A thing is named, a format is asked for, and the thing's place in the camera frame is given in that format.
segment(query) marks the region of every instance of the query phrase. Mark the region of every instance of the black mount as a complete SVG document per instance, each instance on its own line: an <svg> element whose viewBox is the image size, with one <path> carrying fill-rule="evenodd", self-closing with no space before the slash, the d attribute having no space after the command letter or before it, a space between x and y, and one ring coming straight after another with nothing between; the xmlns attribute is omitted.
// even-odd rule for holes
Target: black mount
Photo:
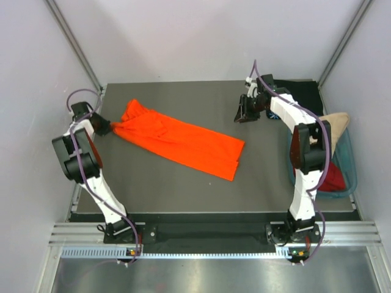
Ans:
<svg viewBox="0 0 391 293"><path fill-rule="evenodd" d="M97 226L98 230L104 232L103 243L105 244L134 244L134 232L129 223L124 219L115 223L106 224L106 228L102 225Z"/></svg>
<svg viewBox="0 0 391 293"><path fill-rule="evenodd" d="M286 246L286 244L291 244L289 246L289 257L288 260L292 263L300 263L305 261L310 256L310 250L306 244L309 243L318 243L320 241L320 231L319 226L315 224L315 219L313 221L313 228L310 230L304 230L300 232L293 232L290 229L287 223L278 223L278 224L267 224L265 226L266 235L268 242L272 245L279 247Z"/></svg>
<svg viewBox="0 0 391 293"><path fill-rule="evenodd" d="M284 87L277 88L274 83L273 75L266 74L261 76L261 78L276 93L289 93L289 91ZM245 94L240 96L239 109L236 113L234 122L244 123L257 121L261 117L260 112L270 110L272 95L265 89L259 78L257 78L257 93L258 95L255 98L251 98Z"/></svg>
<svg viewBox="0 0 391 293"><path fill-rule="evenodd" d="M80 103L73 104L71 106L71 109L74 114L72 120L77 121L81 117L87 115L90 112L89 107L92 110L91 105L87 102L80 102ZM90 116L89 120L92 124L94 132L96 134L98 134L99 136L105 136L106 134L108 134L112 131L110 121L104 119L101 115L99 115L97 113L93 113Z"/></svg>
<svg viewBox="0 0 391 293"><path fill-rule="evenodd" d="M295 220L291 214L290 211L287 212L287 219L285 220L285 226L286 230L290 234L294 234L296 231L300 230L306 230L309 227L315 226L315 216L313 216L311 219L302 220L298 219Z"/></svg>

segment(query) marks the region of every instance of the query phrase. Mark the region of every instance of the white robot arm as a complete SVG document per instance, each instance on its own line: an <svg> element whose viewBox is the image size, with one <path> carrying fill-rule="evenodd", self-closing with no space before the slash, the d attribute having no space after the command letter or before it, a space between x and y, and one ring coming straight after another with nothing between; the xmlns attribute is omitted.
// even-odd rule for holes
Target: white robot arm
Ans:
<svg viewBox="0 0 391 293"><path fill-rule="evenodd" d="M105 243L110 241L115 243L132 242L134 240L133 232L129 224L123 219L123 217L127 217L126 209L116 199L104 179L102 171L103 164L92 142L92 135L94 133L103 136L111 132L110 121L105 120L96 113L78 121L80 117L85 117L89 113L86 102L76 103L71 108L74 113L74 122L64 135L52 140L62 170L69 180L75 181L85 189L101 209L106 222L106 228L103 228ZM70 131L73 132L78 144L78 152L81 157L88 187L84 184L85 181L83 181L80 172Z"/></svg>
<svg viewBox="0 0 391 293"><path fill-rule="evenodd" d="M255 121L260 118L260 112L266 109L273 111L288 126L293 134L290 148L290 159L296 171L296 184L292 204L288 210L287 226L290 233L312 230L315 225L315 210L312 200L315 200L316 190L311 192L312 200L307 191L316 186L323 174L326 158L326 148L320 126L316 120L303 110L294 107L297 104L286 89L277 89L271 74L262 76L272 89L281 97L271 96L257 79L246 79L247 95L242 95L239 102L235 122ZM330 137L330 124L324 122Z"/></svg>

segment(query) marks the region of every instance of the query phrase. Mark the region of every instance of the teal basket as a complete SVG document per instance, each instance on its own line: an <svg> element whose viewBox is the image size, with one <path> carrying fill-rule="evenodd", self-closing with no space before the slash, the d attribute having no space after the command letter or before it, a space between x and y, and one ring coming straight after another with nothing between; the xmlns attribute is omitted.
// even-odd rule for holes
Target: teal basket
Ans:
<svg viewBox="0 0 391 293"><path fill-rule="evenodd" d="M291 182L294 184L296 178L294 177L293 167L290 161L290 147L292 141L292 133L288 129L288 151L287 151L287 162L288 162L288 171ZM342 172L343 178L345 180L346 189L337 191L337 192L325 192L318 191L316 197L320 198L343 198L351 195L357 187L357 172L356 165L354 163L353 150L350 142L349 131L346 129L341 135L337 146L335 147L335 152L331 160Z"/></svg>

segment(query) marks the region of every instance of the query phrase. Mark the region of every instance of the table surface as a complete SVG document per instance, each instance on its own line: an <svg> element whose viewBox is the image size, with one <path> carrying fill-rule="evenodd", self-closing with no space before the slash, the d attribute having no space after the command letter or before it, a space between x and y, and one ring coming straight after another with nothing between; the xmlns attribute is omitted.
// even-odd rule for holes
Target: table surface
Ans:
<svg viewBox="0 0 391 293"><path fill-rule="evenodd" d="M293 199L287 169L287 131L265 114L238 124L243 81L109 84L101 115L120 121L133 98L181 121L246 142L234 181L230 182L167 160L114 133L95 136L103 173L128 212L284 212ZM349 198L317 199L322 211L352 211ZM81 192L77 213L99 213L91 196Z"/></svg>

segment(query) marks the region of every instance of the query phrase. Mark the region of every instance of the red cloth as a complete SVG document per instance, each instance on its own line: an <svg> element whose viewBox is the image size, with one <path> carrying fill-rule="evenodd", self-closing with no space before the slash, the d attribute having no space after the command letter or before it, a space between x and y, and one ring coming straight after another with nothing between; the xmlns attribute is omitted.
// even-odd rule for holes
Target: red cloth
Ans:
<svg viewBox="0 0 391 293"><path fill-rule="evenodd" d="M345 189L346 184L345 180L343 179L341 170L338 169L338 167L333 162L330 162L326 178L324 179L323 184L321 185L321 187L318 188L318 190L325 192L334 192L342 191Z"/></svg>
<svg viewBox="0 0 391 293"><path fill-rule="evenodd" d="M113 123L118 136L188 167L233 181L244 141L176 120L128 103L122 122Z"/></svg>

